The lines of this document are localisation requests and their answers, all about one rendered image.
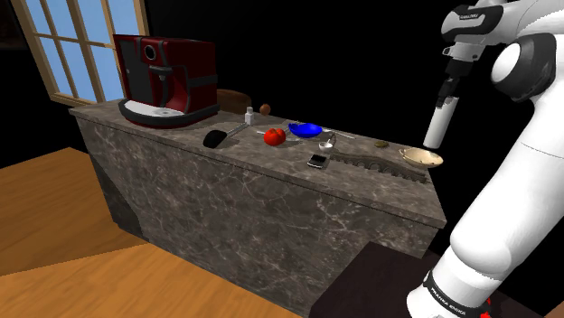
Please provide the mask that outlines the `silver knife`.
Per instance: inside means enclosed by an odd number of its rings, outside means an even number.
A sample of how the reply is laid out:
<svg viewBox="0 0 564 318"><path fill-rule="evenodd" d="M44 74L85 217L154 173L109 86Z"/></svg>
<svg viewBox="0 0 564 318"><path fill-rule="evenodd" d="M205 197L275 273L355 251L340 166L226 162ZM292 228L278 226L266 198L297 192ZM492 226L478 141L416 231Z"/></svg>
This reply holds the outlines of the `silver knife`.
<svg viewBox="0 0 564 318"><path fill-rule="evenodd" d="M332 130L332 129L322 128L322 131L325 132L325 133L333 133L333 134L336 134L336 135L339 135L339 136L344 136L346 138L355 139L354 136L349 136L349 135L346 135L344 133L341 133L341 132L338 132L338 131L335 131L335 130Z"/></svg>

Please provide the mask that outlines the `brown wooden chair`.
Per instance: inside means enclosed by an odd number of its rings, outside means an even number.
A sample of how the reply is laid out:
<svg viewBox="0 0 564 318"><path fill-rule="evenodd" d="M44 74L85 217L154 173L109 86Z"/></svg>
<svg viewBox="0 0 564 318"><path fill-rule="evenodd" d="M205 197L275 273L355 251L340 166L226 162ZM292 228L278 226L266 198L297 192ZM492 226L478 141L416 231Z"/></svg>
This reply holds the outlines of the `brown wooden chair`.
<svg viewBox="0 0 564 318"><path fill-rule="evenodd" d="M244 115L252 106L250 96L231 89L217 89L217 101L222 111Z"/></svg>

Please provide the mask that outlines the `blue bowl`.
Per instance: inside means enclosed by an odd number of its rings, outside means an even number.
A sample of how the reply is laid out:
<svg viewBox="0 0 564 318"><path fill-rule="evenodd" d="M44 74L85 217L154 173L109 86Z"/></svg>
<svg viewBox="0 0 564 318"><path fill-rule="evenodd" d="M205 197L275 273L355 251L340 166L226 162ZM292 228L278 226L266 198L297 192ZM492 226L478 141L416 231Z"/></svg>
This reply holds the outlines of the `blue bowl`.
<svg viewBox="0 0 564 318"><path fill-rule="evenodd" d="M287 127L294 136L299 138L312 138L319 136L323 132L323 129L320 126L311 123L290 123Z"/></svg>

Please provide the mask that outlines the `beige bowl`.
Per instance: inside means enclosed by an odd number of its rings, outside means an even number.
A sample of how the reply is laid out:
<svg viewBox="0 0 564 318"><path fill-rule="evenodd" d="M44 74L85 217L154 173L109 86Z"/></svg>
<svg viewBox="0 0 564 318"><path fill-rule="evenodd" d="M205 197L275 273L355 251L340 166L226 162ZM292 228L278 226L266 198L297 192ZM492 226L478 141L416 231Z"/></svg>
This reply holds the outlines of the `beige bowl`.
<svg viewBox="0 0 564 318"><path fill-rule="evenodd" d="M444 162L440 155L417 147L400 149L399 153L408 164L422 169L437 167Z"/></svg>

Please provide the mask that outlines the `dark marble kitchen counter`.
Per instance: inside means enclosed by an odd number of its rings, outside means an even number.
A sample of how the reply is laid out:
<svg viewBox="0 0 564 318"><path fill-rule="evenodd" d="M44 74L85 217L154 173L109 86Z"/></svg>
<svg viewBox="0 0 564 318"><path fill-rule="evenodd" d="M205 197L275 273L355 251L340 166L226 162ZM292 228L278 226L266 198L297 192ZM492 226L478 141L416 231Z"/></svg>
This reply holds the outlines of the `dark marble kitchen counter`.
<svg viewBox="0 0 564 318"><path fill-rule="evenodd" d="M116 102L74 108L112 219L147 242L270 302L307 314L369 243L423 257L446 225L427 170L407 164L398 144L344 132L264 143L288 121L257 116L216 148L212 130L243 118L220 112L177 129L137 126ZM307 165L327 156L324 169Z"/></svg>

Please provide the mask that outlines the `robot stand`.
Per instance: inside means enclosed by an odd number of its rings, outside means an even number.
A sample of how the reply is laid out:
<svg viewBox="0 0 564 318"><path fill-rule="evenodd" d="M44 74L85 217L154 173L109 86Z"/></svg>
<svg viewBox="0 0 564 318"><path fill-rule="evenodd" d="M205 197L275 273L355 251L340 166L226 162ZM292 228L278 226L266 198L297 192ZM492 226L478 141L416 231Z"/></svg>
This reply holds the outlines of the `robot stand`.
<svg viewBox="0 0 564 318"><path fill-rule="evenodd" d="M423 258L367 244L312 305L308 318L409 318L406 298L446 248L434 241ZM493 318L544 318L561 303L550 285L519 270L491 296Z"/></svg>

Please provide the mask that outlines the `red coffee machine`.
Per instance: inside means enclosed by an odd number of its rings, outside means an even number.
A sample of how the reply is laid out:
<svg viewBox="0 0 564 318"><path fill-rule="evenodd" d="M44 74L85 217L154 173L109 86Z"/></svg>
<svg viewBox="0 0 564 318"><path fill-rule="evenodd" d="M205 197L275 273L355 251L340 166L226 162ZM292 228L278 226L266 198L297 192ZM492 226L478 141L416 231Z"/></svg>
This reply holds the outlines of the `red coffee machine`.
<svg viewBox="0 0 564 318"><path fill-rule="evenodd" d="M118 109L126 120L167 129L218 114L212 42L125 34L113 40L126 93Z"/></svg>

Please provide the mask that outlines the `wooden framed window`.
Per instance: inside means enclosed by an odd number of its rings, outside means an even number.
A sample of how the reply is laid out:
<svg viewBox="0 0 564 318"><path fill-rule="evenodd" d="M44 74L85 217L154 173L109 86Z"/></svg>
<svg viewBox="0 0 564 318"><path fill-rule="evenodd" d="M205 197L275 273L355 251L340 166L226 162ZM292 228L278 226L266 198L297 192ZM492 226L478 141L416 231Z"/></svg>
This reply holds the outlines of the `wooden framed window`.
<svg viewBox="0 0 564 318"><path fill-rule="evenodd" d="M82 107L126 95L113 35L148 35L145 0L7 0L49 99Z"/></svg>

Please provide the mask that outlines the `white cylinder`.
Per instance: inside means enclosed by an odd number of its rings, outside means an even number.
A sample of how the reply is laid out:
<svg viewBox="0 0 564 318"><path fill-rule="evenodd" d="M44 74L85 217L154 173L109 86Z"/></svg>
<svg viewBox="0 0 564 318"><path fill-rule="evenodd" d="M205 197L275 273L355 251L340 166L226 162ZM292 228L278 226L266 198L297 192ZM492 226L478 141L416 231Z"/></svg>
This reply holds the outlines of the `white cylinder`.
<svg viewBox="0 0 564 318"><path fill-rule="evenodd" d="M447 97L441 107L435 108L423 146L431 149L438 149L441 146L457 102L458 98Z"/></svg>

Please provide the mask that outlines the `red tomato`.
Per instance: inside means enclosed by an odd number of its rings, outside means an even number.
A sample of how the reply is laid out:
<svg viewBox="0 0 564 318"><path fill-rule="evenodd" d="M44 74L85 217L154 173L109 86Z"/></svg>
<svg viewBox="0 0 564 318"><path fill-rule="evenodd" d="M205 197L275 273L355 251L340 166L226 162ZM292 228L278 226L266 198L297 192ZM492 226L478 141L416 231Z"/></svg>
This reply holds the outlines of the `red tomato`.
<svg viewBox="0 0 564 318"><path fill-rule="evenodd" d="M278 146L282 145L287 139L286 133L280 128L270 128L263 135L263 141L267 145Z"/></svg>

